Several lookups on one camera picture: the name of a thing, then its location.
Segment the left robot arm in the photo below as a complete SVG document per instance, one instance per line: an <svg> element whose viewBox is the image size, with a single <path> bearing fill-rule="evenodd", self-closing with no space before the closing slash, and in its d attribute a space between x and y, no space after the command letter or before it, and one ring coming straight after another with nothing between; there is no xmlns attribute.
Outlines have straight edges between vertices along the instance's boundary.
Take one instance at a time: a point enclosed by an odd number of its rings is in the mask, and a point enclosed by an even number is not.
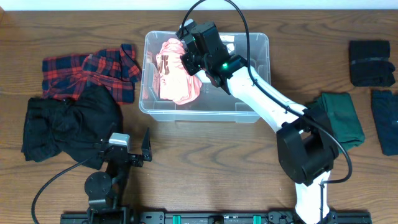
<svg viewBox="0 0 398 224"><path fill-rule="evenodd" d="M150 130L147 129L141 153L130 153L130 136L113 133L109 139L102 140L99 159L107 163L104 172L91 174L85 182L88 196L89 224L131 224L136 222L134 212L121 204L132 167L142 167L152 160Z"/></svg>

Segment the black garment with strap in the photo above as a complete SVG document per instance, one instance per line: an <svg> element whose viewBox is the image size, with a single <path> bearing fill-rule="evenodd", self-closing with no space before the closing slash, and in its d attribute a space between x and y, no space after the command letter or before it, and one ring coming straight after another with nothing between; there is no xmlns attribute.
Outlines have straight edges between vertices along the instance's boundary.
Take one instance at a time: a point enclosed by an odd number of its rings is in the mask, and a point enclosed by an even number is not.
<svg viewBox="0 0 398 224"><path fill-rule="evenodd" d="M390 87L395 84L395 66L389 61L387 40L352 40L349 42L351 82L359 87Z"/></svg>

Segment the pink shirt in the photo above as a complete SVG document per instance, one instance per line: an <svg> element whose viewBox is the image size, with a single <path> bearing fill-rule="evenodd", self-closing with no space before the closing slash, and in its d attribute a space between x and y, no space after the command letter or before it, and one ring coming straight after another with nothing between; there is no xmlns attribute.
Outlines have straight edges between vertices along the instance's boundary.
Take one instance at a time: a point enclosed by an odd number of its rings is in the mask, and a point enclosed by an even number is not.
<svg viewBox="0 0 398 224"><path fill-rule="evenodd" d="M157 69L160 75L159 96L163 100L172 100L184 105L197 99L202 82L196 76L190 76L184 69L181 56L185 54L183 44L170 38L162 44L156 55Z"/></svg>

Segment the dark green garment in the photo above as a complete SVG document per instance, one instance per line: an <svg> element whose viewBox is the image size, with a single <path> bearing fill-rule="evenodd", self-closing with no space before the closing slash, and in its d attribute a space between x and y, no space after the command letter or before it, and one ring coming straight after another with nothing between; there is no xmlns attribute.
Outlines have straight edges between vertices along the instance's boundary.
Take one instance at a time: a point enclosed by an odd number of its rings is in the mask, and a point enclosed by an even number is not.
<svg viewBox="0 0 398 224"><path fill-rule="evenodd" d="M321 107L329 117L335 138L345 150L362 145L365 135L349 93L322 93L308 108Z"/></svg>

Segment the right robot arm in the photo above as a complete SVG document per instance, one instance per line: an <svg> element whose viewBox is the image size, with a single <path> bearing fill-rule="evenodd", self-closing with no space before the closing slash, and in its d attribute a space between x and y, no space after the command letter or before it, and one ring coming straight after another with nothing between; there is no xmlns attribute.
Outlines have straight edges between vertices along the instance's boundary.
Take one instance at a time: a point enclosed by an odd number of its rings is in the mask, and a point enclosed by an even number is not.
<svg viewBox="0 0 398 224"><path fill-rule="evenodd" d="M189 19L176 33L186 45L181 60L189 75L205 71L211 83L255 111L275 132L280 166L295 182L295 212L303 223L321 223L330 211L326 190L338 150L330 120L278 92L259 76L251 57L229 52L214 22Z"/></svg>

